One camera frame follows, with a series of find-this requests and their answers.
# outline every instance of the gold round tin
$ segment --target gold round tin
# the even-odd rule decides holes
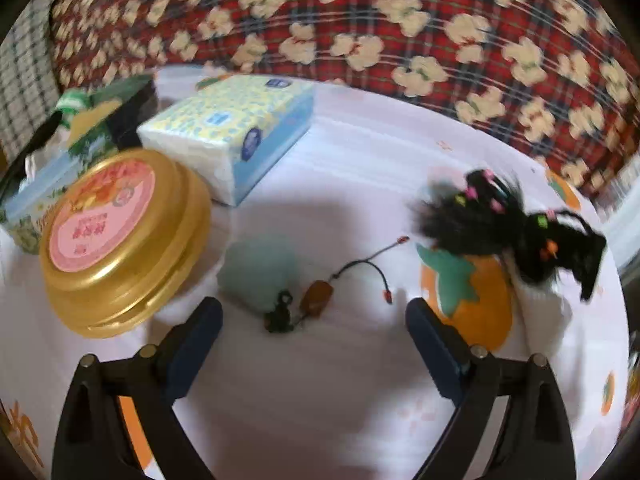
[[[55,313],[86,337],[130,330],[186,279],[209,222],[204,183],[161,153],[129,150],[97,164],[43,232],[40,263]]]

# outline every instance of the checkered fabric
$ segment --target checkered fabric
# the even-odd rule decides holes
[[[53,1],[31,0],[0,46],[0,146],[8,161],[49,117],[60,96],[49,50]]]
[[[596,0],[58,0],[62,85],[171,62],[425,106],[595,195],[638,147],[640,69]]]

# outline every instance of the light blue pompom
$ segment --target light blue pompom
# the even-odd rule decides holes
[[[218,273],[219,288],[258,314],[271,312],[278,293],[297,282],[296,255],[286,242],[272,238],[233,243]]]

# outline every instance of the blue gripper pad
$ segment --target blue gripper pad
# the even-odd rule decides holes
[[[464,396],[470,366],[468,345],[455,328],[438,319],[422,298],[409,302],[404,318],[438,392],[457,407]]]

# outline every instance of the tin lid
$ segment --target tin lid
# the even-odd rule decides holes
[[[56,204],[43,233],[54,310],[76,332],[113,325],[148,303],[185,252],[199,254],[191,239],[204,216],[208,231],[209,215],[202,181],[161,153],[130,150],[97,165]]]

